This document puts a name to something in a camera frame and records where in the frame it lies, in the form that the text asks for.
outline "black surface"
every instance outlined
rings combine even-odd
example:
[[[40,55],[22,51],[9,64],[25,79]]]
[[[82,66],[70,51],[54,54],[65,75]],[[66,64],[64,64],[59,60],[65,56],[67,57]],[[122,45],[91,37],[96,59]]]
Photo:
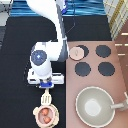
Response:
[[[67,31],[73,25],[72,17],[64,17],[64,22]],[[107,16],[76,17],[76,27],[67,37],[69,41],[111,40]],[[22,79],[32,46],[52,39],[56,39],[55,26],[43,17],[8,18],[0,51],[0,128],[38,128],[32,111],[40,106],[44,90],[28,87]],[[53,62],[53,72],[65,75],[65,65]],[[60,113],[56,128],[66,128],[66,85],[55,85],[50,93]]]
[[[77,16],[75,22],[76,26],[67,34],[68,41],[111,40],[107,16]],[[67,32],[73,25],[72,17],[64,17],[64,25]],[[30,54],[37,41],[56,39],[54,24],[43,17],[9,17],[6,26],[4,54]]]
[[[112,76],[115,72],[114,66],[109,62],[102,62],[98,66],[100,74],[103,76]]]
[[[106,58],[111,55],[111,49],[106,45],[99,45],[96,48],[96,54],[102,58]]]
[[[86,62],[79,62],[75,65],[75,72],[79,76],[82,76],[82,77],[87,76],[89,75],[90,71],[91,71],[91,68],[89,64]]]
[[[88,48],[86,46],[78,45],[77,47],[80,47],[80,48],[82,48],[84,50],[84,57],[86,57],[88,55],[89,50],[88,50]]]
[[[3,42],[5,30],[6,30],[5,26],[0,26],[0,43]]]

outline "burner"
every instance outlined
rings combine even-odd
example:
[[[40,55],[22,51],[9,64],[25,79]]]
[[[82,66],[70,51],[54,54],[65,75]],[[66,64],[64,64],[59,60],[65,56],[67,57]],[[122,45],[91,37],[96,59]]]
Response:
[[[103,76],[112,76],[115,72],[114,66],[109,62],[100,63],[98,70]]]
[[[96,54],[100,57],[106,58],[111,54],[111,49],[106,45],[99,45],[96,48]]]
[[[91,71],[91,68],[89,64],[87,64],[86,62],[79,62],[75,66],[75,72],[79,76],[82,76],[82,77],[87,76],[89,75],[90,71]]]
[[[84,50],[84,57],[86,57],[88,55],[89,50],[88,50],[88,48],[86,46],[78,45],[77,47],[80,47],[80,48],[82,48]]]

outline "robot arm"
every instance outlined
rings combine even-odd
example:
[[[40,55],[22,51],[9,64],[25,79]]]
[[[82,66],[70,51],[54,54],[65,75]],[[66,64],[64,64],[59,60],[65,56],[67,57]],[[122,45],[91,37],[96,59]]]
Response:
[[[52,73],[50,62],[64,62],[69,57],[61,9],[54,0],[27,0],[27,4],[37,14],[48,18],[55,24],[58,39],[58,42],[37,42],[33,46],[30,56],[32,68],[28,72],[28,82],[30,84],[43,83],[43,85],[48,83],[49,88],[54,84],[63,84],[64,76],[60,73]]]

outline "cable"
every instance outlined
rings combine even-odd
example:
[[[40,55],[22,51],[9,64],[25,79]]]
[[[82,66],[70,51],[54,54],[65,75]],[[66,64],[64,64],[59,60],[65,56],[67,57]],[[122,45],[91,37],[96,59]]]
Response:
[[[74,0],[72,0],[72,5],[73,5],[73,8],[74,8],[74,11],[73,11],[73,21],[74,21],[74,24],[73,24],[73,26],[66,32],[66,34],[68,34],[74,27],[75,27],[75,25],[76,25],[76,23],[75,23],[75,2],[74,2]]]
[[[26,71],[27,71],[27,68],[28,68],[29,63],[30,63],[30,60],[27,62],[26,66],[25,66],[25,69],[24,69],[24,74],[23,74],[23,82],[24,83],[25,83],[25,75],[26,75]]]
[[[10,0],[8,9],[5,7],[5,4],[3,4],[3,2],[0,1],[0,3],[4,6],[4,9],[5,9],[4,11],[1,11],[0,13],[7,11],[8,16],[10,16],[10,15],[9,15],[9,11],[11,10],[11,9],[10,9],[10,5],[11,5],[12,1],[13,1],[13,0]]]

